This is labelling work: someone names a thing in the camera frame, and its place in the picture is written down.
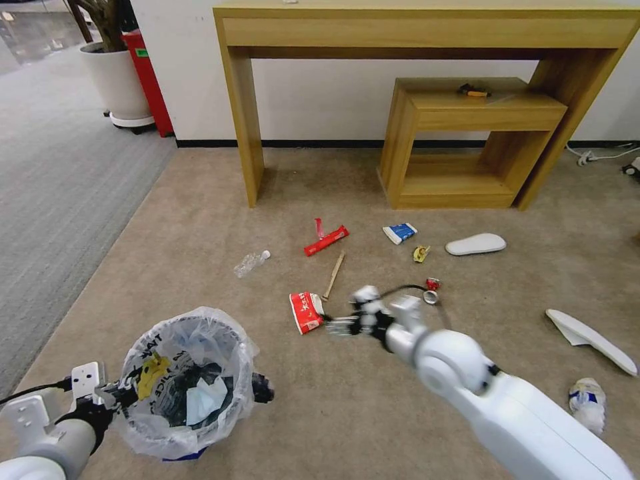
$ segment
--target red food bag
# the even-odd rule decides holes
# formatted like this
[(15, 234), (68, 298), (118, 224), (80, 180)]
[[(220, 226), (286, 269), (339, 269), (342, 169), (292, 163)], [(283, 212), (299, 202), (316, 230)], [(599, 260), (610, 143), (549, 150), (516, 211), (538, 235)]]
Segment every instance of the red food bag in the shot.
[(320, 296), (309, 292), (292, 293), (289, 296), (289, 302), (291, 302), (295, 326), (298, 327), (300, 335), (322, 325), (321, 314), (324, 310)]

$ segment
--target insole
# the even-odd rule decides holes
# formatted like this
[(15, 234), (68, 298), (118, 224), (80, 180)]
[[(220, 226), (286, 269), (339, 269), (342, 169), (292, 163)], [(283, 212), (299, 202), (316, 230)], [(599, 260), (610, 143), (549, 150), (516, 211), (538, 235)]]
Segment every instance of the insole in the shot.
[(596, 330), (560, 310), (548, 309), (546, 314), (570, 344), (591, 345), (628, 374), (638, 376), (638, 368), (633, 360)]
[(472, 255), (503, 250), (507, 246), (504, 238), (494, 233), (479, 233), (472, 237), (446, 244), (445, 249), (452, 255)]

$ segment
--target garbage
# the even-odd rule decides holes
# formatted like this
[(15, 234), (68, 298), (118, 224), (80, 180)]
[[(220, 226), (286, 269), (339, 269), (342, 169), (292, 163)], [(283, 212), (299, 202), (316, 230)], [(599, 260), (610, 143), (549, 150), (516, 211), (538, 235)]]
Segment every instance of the garbage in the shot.
[(580, 379), (569, 389), (573, 417), (596, 435), (601, 435), (605, 427), (606, 402), (604, 390), (592, 378)]
[(438, 303), (440, 298), (438, 296), (438, 292), (434, 290), (425, 290), (422, 293), (422, 300), (424, 300), (425, 303), (428, 303), (429, 305), (435, 305), (436, 303)]
[(335, 261), (335, 265), (333, 266), (333, 271), (331, 272), (331, 278), (329, 279), (327, 291), (322, 297), (320, 297), (322, 301), (329, 300), (329, 294), (331, 293), (331, 289), (333, 288), (333, 282), (335, 282), (335, 278), (338, 275), (338, 270), (340, 270), (340, 265), (342, 265), (342, 260), (344, 259), (345, 259), (345, 251), (342, 250), (342, 252), (340, 252), (340, 256), (338, 256), (338, 260)]
[(315, 293), (292, 293), (289, 296), (295, 326), (300, 335), (309, 333), (323, 324), (322, 300)]
[(418, 233), (418, 230), (410, 223), (400, 223), (399, 225), (382, 227), (382, 231), (388, 236), (389, 240), (396, 245), (400, 245), (404, 240)]
[(479, 233), (462, 240), (449, 242), (445, 249), (452, 255), (472, 255), (504, 250), (507, 242), (494, 233)]
[(433, 291), (438, 290), (438, 288), (440, 288), (441, 285), (442, 285), (442, 282), (440, 281), (440, 279), (436, 279), (433, 277), (429, 277), (425, 282), (425, 287), (428, 290), (433, 290)]
[(429, 250), (431, 250), (429, 245), (426, 247), (424, 245), (418, 245), (413, 250), (413, 261), (416, 263), (424, 262), (425, 258), (427, 258), (427, 255), (429, 254)]
[(238, 278), (246, 277), (251, 270), (262, 265), (270, 256), (269, 250), (264, 250), (262, 253), (250, 253), (242, 259), (239, 265), (234, 267), (233, 272)]
[(222, 407), (227, 397), (227, 386), (222, 377), (217, 377), (212, 385), (203, 378), (195, 387), (187, 390), (187, 425), (202, 422), (212, 412)]
[(327, 248), (332, 243), (337, 242), (341, 238), (349, 235), (349, 230), (347, 230), (344, 225), (340, 225), (338, 230), (334, 230), (330, 234), (324, 235), (324, 230), (322, 230), (322, 220), (320, 220), (319, 218), (315, 219), (315, 224), (319, 240), (305, 247), (305, 254), (308, 257), (318, 253), (320, 250)]
[(572, 346), (591, 345), (629, 375), (638, 376), (633, 360), (596, 330), (560, 310), (548, 309), (545, 313)]
[[(120, 383), (133, 382), (139, 400), (114, 425), (136, 453), (179, 459), (199, 452), (249, 416), (257, 353), (242, 326), (222, 310), (200, 307), (158, 323), (127, 354)], [(216, 385), (217, 394), (222, 381), (227, 392), (219, 408), (188, 425), (188, 392), (200, 381)]]

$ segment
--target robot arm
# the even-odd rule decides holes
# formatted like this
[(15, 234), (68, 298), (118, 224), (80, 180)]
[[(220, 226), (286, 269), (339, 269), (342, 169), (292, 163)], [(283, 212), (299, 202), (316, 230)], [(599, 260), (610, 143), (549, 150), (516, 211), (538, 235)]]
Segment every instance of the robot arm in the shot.
[[(52, 385), (72, 390), (69, 413), (60, 411), (53, 388), (16, 398), (4, 408), (20, 445), (16, 458), (0, 463), (0, 480), (77, 480), (116, 413), (138, 401), (132, 380), (107, 383), (99, 362), (80, 365)], [(264, 375), (254, 373), (252, 386), (256, 402), (273, 400)]]
[(468, 420), (480, 443), (516, 478), (633, 478), (608, 445), (532, 384), (502, 372), (475, 340), (429, 331), (418, 298), (404, 296), (389, 311), (374, 287), (364, 287), (352, 303), (356, 313), (327, 322), (328, 330), (380, 340)]

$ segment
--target wooden side table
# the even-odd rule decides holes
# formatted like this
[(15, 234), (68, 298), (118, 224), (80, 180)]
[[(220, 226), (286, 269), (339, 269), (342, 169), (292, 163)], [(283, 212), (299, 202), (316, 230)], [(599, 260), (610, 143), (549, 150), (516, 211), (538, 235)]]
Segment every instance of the wooden side table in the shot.
[[(457, 92), (464, 83), (490, 97)], [(518, 78), (397, 79), (380, 178), (393, 208), (506, 208), (567, 110)], [(480, 155), (412, 155), (419, 131), (491, 131)]]
[(250, 207), (265, 168), (252, 59), (539, 60), (529, 88), (567, 112), (524, 210), (640, 27), (640, 7), (600, 0), (224, 0), (213, 14)]

